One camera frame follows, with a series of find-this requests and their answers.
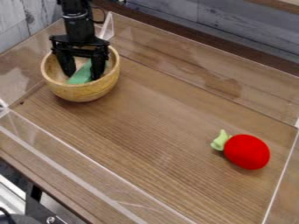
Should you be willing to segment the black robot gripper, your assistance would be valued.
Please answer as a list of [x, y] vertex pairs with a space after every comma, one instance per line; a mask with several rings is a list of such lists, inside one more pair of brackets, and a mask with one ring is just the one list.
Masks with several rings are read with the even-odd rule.
[[91, 58], [91, 78], [95, 81], [106, 71], [110, 43], [97, 37], [95, 20], [90, 11], [65, 13], [63, 21], [66, 33], [50, 37], [53, 53], [69, 77], [77, 72], [74, 56]]

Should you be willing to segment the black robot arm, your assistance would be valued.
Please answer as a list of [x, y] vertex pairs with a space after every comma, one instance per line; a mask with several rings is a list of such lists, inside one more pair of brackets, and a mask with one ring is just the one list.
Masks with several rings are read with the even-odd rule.
[[106, 71], [110, 42], [95, 33], [90, 0], [58, 0], [62, 6], [66, 34], [50, 36], [51, 52], [58, 58], [65, 74], [77, 73], [75, 58], [90, 59], [91, 79], [98, 80]]

